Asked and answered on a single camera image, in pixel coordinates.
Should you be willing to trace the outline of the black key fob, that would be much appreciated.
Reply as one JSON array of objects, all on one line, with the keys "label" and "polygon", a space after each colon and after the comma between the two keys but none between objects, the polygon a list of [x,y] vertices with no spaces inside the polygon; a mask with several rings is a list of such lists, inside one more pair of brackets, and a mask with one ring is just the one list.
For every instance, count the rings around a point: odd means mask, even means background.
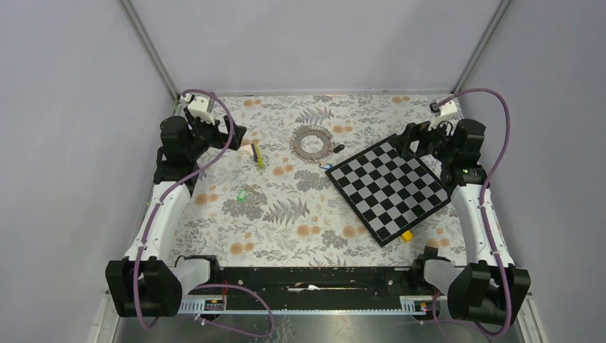
[{"label": "black key fob", "polygon": [[340,145],[336,146],[335,148],[333,148],[333,150],[332,150],[332,151],[333,151],[335,154],[338,154],[338,153],[340,153],[342,150],[344,150],[344,148],[345,148],[345,145],[340,144]]}]

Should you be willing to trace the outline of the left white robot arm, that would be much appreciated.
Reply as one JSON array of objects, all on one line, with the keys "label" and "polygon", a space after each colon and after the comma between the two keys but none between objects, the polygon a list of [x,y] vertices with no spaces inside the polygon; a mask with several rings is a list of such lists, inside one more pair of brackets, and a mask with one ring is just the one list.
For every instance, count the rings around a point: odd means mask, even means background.
[{"label": "left white robot arm", "polygon": [[170,244],[179,218],[197,183],[193,172],[209,148],[238,150],[247,132],[224,117],[208,124],[199,118],[171,116],[160,124],[162,145],[157,151],[152,198],[140,230],[120,260],[110,261],[105,277],[120,317],[173,317],[183,296],[198,287],[203,293],[217,291],[222,283],[214,255],[185,257],[168,263]]}]

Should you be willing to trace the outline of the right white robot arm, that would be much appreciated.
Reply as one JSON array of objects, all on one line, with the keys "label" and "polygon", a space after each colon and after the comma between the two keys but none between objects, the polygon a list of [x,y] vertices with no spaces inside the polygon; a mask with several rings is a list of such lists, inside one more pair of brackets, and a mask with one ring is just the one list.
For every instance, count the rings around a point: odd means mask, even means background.
[{"label": "right white robot arm", "polygon": [[440,181],[457,213],[467,250],[467,266],[458,269],[427,247],[413,261],[411,288],[419,294],[433,289],[445,294],[453,319],[506,329],[514,323],[531,279],[527,270],[515,266],[500,237],[489,173],[479,163],[484,139],[484,124],[462,119],[452,129],[445,121],[411,123],[390,142],[400,156],[430,155],[440,161]]}]

